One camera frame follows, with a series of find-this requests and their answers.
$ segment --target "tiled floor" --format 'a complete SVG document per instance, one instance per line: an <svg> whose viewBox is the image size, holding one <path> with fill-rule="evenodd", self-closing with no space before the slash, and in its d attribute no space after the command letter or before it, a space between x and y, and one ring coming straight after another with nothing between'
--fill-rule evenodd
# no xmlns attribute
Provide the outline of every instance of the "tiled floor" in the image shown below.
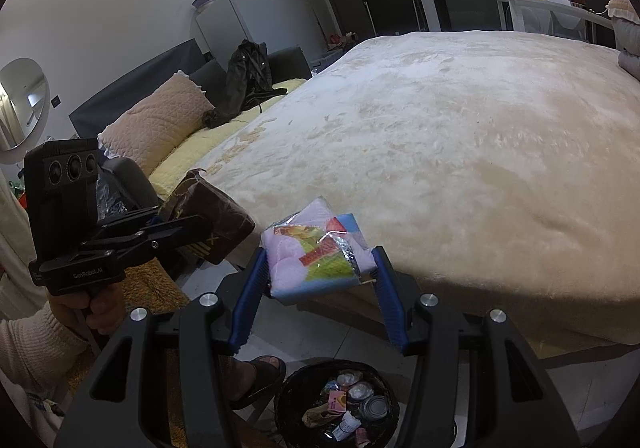
<svg viewBox="0 0 640 448"><path fill-rule="evenodd" d="M178 281L191 298L218 288L222 278L234 272L228 263L205 264ZM372 365L393 387L401 403L401 418L411 388L415 360L403 358L393 346L376 336L348 327L326 317L296 307L286 307L263 298L248 343L238 354L240 360L252 360L271 354L287 363L287 375L303 365L331 358ZM608 421L625 399L640 372L640 350L605 362L568 365L548 371L578 428ZM465 440L468 407L468 365L460 364L455 447ZM274 433L273 403L264 411L256 427ZM251 408L241 415L247 418ZM395 438L389 446L395 445Z"/></svg>

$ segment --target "camera lens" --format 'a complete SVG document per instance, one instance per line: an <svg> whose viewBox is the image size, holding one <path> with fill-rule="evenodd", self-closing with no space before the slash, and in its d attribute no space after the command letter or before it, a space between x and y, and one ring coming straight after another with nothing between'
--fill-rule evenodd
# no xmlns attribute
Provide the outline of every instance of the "camera lens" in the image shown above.
<svg viewBox="0 0 640 448"><path fill-rule="evenodd" d="M95 157L89 155L84 162L84 166L86 167L87 173L92 173L95 170Z"/></svg>
<svg viewBox="0 0 640 448"><path fill-rule="evenodd" d="M66 165L66 172L69 174L69 178L72 181L76 181L80 178L80 172L82 171L82 161L77 155L73 155L68 164Z"/></svg>
<svg viewBox="0 0 640 448"><path fill-rule="evenodd" d="M62 178L62 167L58 161L54 161L49 166L49 182L51 184L58 184Z"/></svg>

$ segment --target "pink package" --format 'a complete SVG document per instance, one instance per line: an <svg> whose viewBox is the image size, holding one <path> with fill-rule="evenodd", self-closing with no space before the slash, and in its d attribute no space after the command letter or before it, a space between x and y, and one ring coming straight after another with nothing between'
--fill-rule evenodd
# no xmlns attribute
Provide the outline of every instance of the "pink package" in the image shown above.
<svg viewBox="0 0 640 448"><path fill-rule="evenodd" d="M343 390L329 392L329 413L342 415L347 411L347 393Z"/></svg>

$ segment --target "black jacket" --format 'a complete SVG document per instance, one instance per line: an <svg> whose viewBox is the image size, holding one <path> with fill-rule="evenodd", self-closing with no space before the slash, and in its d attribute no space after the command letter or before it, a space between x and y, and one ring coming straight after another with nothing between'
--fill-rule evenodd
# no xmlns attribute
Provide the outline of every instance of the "black jacket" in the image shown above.
<svg viewBox="0 0 640 448"><path fill-rule="evenodd" d="M286 88L273 90L271 85L267 45L245 40L229 60L226 85L215 95L215 108L203 114L202 122L207 128L215 128L271 97L284 94Z"/></svg>

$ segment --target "yellow blanket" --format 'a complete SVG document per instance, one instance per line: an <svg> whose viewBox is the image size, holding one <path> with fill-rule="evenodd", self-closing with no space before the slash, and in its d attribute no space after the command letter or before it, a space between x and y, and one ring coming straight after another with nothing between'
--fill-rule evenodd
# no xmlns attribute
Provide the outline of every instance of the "yellow blanket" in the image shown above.
<svg viewBox="0 0 640 448"><path fill-rule="evenodd" d="M305 79L289 79L273 88L286 88L287 94L294 91L305 82ZM247 126L258 117L261 111L267 110L281 100L284 95L278 95L262 103L262 108L256 106L251 110L241 113L229 123L217 128L204 128L191 134L185 141L174 149L149 176L158 197L167 200L175 187L183 179L185 173L191 169L196 161L202 159L209 151L226 141L236 132Z"/></svg>

